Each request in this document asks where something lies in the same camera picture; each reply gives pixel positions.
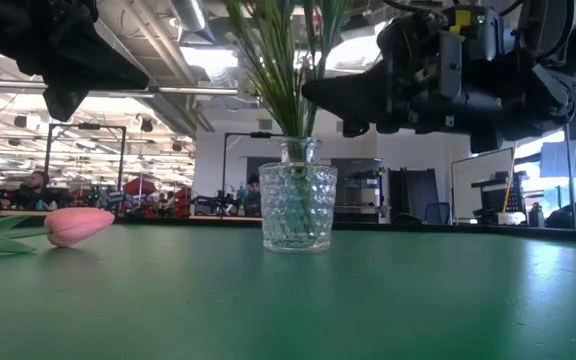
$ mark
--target machine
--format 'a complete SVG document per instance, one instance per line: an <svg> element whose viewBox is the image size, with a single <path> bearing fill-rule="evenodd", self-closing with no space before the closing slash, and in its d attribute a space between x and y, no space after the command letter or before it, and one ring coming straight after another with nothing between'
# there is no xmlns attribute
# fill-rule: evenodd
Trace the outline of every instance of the machine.
<svg viewBox="0 0 576 360"><path fill-rule="evenodd" d="M67 121L91 90L139 90L148 76L95 31L95 0L0 0L0 54L41 75L50 116Z"/></svg>
<svg viewBox="0 0 576 360"><path fill-rule="evenodd" d="M343 120L343 134L402 128L470 134L471 151L541 136L575 114L574 74L565 70L576 0L516 0L497 12L463 5L422 9L378 36L382 59L363 74L312 81L303 95ZM503 17L519 5L517 29Z"/></svg>

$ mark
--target table surface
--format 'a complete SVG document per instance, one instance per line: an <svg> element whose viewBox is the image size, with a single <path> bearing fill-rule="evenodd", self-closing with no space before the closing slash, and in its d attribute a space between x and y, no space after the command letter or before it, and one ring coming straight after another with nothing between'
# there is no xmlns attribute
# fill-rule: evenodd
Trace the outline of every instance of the table surface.
<svg viewBox="0 0 576 360"><path fill-rule="evenodd" d="M576 244L119 226L0 256L0 359L576 359Z"/></svg>

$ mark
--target textured glass vase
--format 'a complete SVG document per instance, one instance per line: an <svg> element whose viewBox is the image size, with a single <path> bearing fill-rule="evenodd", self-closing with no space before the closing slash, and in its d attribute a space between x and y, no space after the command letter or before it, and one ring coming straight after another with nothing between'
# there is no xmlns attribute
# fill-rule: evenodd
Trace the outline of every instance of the textured glass vase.
<svg viewBox="0 0 576 360"><path fill-rule="evenodd" d="M283 138L281 163L259 169L264 246L317 252L330 247L337 169L314 163L319 141Z"/></svg>

